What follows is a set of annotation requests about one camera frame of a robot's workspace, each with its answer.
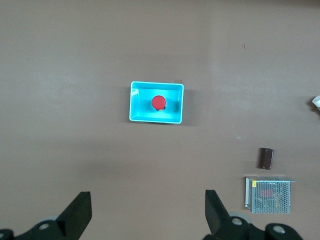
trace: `plastic tray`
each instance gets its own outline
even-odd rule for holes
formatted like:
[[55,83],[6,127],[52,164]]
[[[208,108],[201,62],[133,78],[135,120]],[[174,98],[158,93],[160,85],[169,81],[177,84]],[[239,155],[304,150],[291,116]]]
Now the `plastic tray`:
[[[152,99],[159,95],[166,100],[164,110],[156,110],[152,106]],[[183,102],[184,86],[181,83],[133,81],[129,119],[135,122],[180,124]]]

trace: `metal power supply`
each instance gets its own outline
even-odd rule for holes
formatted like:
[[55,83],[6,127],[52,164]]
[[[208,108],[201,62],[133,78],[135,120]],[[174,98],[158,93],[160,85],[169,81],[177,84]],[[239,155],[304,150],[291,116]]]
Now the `metal power supply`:
[[286,176],[246,176],[245,206],[253,214],[288,214],[291,182]]

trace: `brown cylindrical object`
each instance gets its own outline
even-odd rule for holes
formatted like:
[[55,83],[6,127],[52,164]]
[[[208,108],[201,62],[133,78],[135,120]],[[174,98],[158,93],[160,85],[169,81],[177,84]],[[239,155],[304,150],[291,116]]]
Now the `brown cylindrical object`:
[[273,156],[274,156],[273,149],[263,148],[263,147],[260,148],[259,168],[270,170]]

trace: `perforated metal mesh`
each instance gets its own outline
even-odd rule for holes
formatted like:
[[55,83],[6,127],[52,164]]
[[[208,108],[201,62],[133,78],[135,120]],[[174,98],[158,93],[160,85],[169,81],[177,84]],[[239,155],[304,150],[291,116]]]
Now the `perforated metal mesh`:
[[288,214],[291,183],[257,181],[252,188],[252,212],[255,214]]

